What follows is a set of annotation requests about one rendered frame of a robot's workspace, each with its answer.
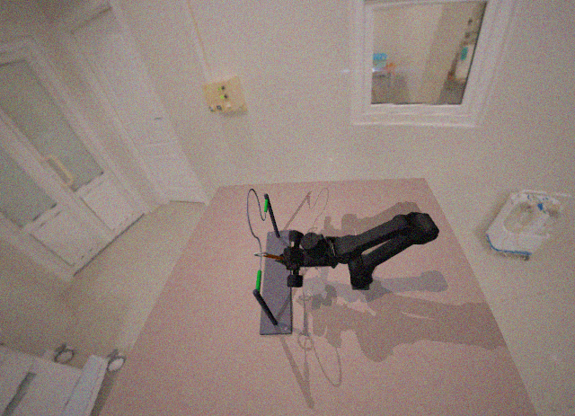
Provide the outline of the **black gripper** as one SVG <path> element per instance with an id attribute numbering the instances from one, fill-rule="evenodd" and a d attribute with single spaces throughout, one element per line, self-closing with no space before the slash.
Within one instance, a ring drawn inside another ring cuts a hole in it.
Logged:
<path id="1" fill-rule="evenodd" d="M 301 239 L 303 238 L 303 236 L 304 236 L 304 234 L 298 232 L 297 230 L 292 230 L 292 231 L 289 231 L 288 240 L 290 242 L 294 242 L 294 247 L 300 248 L 300 243 L 301 243 Z M 286 263 L 284 263 L 281 260 L 275 260 L 275 261 L 285 265 L 286 269 L 288 270 L 288 266 Z M 312 257 L 307 252 L 305 252 L 305 261 L 306 261 L 306 263 L 302 267 L 314 267 L 314 265 L 312 265 Z M 289 288 L 301 288 L 302 287 L 304 276 L 299 275 L 300 268 L 302 268 L 302 267 L 299 267 L 299 270 L 292 270 L 293 275 L 288 275 L 287 286 Z"/>

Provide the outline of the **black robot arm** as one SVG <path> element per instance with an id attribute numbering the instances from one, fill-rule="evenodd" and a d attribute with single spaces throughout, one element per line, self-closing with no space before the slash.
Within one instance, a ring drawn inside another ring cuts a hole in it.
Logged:
<path id="1" fill-rule="evenodd" d="M 429 214 L 418 212 L 400 214 L 360 235 L 324 238 L 323 235 L 308 233 L 301 239 L 300 244 L 304 249 L 284 248 L 283 262 L 287 264 L 289 270 L 299 270 L 299 267 L 306 263 L 305 252 L 307 252 L 312 257 L 312 265 L 315 267 L 335 268 L 338 263 L 348 264 L 352 290 L 369 290 L 376 266 L 413 244 L 425 244 L 436 240 L 438 233 L 438 227 Z M 361 254 L 384 242 L 387 243 L 369 254 Z"/>

